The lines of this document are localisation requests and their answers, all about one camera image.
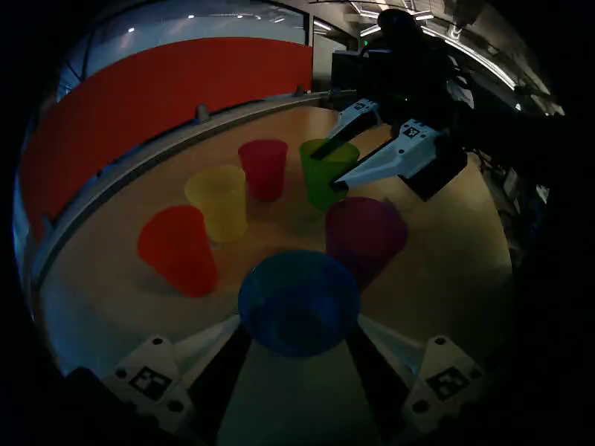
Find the red wall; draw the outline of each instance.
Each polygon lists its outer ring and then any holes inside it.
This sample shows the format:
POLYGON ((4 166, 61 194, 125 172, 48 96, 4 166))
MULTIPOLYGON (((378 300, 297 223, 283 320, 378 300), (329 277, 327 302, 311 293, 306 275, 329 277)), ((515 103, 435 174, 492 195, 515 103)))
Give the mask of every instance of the red wall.
POLYGON ((37 239, 74 194, 132 147, 210 111, 312 84, 312 48, 228 37, 152 48, 98 71, 43 118, 22 157, 22 198, 37 239))

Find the red cup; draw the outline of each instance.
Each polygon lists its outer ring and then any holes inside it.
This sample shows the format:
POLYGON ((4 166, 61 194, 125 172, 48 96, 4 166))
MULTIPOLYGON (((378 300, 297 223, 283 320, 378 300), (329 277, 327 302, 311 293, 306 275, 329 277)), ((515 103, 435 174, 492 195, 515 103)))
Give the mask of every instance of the red cup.
POLYGON ((287 144, 281 140, 253 140, 241 146, 237 153, 252 196, 260 201, 281 197, 287 144))
POLYGON ((365 197, 334 203, 325 220, 327 255, 368 286, 407 242, 407 225, 390 204, 365 197))
POLYGON ((187 296, 210 293, 217 268, 210 252, 205 219, 190 205, 156 213, 138 236, 138 255, 187 296))

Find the wooden table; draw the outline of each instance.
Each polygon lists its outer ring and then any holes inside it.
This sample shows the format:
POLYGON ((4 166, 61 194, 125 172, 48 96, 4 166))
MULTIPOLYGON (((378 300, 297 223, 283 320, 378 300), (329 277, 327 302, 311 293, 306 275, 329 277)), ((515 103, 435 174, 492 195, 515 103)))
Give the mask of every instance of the wooden table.
MULTIPOLYGON (((291 249, 324 250, 324 215, 305 200, 299 146, 323 138, 337 113, 299 107, 215 135, 142 175, 100 207, 62 249, 40 291, 45 334, 59 365, 87 366, 99 376, 153 334, 181 340, 237 308, 244 276, 261 259, 291 249), (239 166, 237 149, 255 138, 289 144, 281 200, 248 199, 248 233, 214 245, 220 279, 211 295, 191 299, 136 254, 153 214, 186 203, 184 183, 218 164, 239 166)), ((389 136, 387 126, 353 143, 366 155, 389 136)), ((469 165, 430 201, 398 178, 350 191, 391 201, 409 228, 406 248, 362 295, 362 312, 415 340, 445 334, 482 360, 507 330, 511 266, 504 232, 477 167, 469 165)))

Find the purple cup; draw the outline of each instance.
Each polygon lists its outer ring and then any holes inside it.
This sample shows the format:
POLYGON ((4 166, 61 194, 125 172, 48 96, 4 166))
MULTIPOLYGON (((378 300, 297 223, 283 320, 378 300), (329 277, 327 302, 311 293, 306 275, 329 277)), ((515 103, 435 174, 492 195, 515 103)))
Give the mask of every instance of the purple cup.
POLYGON ((366 288, 407 242, 407 225, 393 206, 366 197, 334 203, 325 221, 327 255, 366 288))

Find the plastic cup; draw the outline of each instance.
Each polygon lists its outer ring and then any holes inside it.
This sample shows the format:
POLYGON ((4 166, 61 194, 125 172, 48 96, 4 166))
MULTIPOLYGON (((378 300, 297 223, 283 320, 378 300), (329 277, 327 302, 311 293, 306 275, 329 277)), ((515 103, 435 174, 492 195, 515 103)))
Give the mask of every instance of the plastic cup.
POLYGON ((252 196, 260 201, 281 197, 287 144, 281 140, 254 140, 241 146, 237 153, 252 196))
POLYGON ((181 293, 199 297, 217 283, 201 211, 182 205, 156 213, 138 236, 138 255, 181 293))
POLYGON ((349 197, 325 218, 327 254, 341 263, 363 290, 407 242, 407 225, 390 204, 349 197))
POLYGON ((238 309, 248 333, 264 347, 308 357, 336 346, 354 327, 359 293, 347 270, 330 257, 287 251, 250 271, 238 309))
POLYGON ((230 242, 246 232, 246 181, 239 167, 224 165, 203 170, 186 182, 184 193, 202 211, 207 234, 213 241, 230 242))
POLYGON ((359 150, 353 144, 345 143, 322 160, 311 158, 311 154, 324 143, 324 139, 310 140, 300 147, 303 177, 306 181, 308 202, 320 210, 347 195, 347 191, 335 192, 329 183, 337 175, 353 167, 358 160, 359 150))

